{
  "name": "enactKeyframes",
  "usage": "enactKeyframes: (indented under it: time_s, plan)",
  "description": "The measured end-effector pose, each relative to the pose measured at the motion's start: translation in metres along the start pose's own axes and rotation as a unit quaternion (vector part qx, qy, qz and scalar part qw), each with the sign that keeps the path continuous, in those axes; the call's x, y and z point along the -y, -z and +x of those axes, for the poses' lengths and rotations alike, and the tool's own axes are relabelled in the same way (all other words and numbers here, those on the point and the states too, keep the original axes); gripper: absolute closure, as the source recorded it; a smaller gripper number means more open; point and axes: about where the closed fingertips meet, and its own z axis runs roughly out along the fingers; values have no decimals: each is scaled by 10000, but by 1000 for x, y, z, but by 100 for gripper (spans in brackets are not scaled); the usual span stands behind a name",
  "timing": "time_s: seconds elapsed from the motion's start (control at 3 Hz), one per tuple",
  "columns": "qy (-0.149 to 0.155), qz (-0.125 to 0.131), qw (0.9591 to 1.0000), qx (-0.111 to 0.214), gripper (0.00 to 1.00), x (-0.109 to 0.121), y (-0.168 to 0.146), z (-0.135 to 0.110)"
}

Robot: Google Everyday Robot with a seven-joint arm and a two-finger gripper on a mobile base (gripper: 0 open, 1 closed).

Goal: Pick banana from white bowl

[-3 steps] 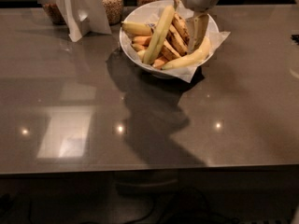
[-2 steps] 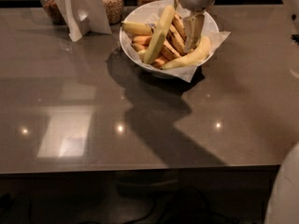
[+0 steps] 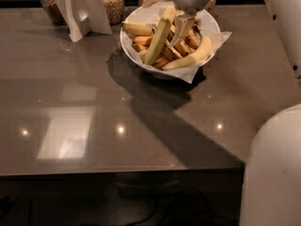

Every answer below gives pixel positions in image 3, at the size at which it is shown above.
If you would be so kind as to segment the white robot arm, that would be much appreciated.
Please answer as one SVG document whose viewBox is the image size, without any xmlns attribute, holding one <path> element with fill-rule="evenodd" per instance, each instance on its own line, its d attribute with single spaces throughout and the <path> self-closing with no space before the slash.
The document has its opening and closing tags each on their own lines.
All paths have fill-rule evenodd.
<svg viewBox="0 0 301 226">
<path fill-rule="evenodd" d="M 232 35 L 203 81 L 139 76 L 148 165 L 244 167 L 240 226 L 300 226 L 300 0 L 220 0 L 214 17 Z"/>
</svg>

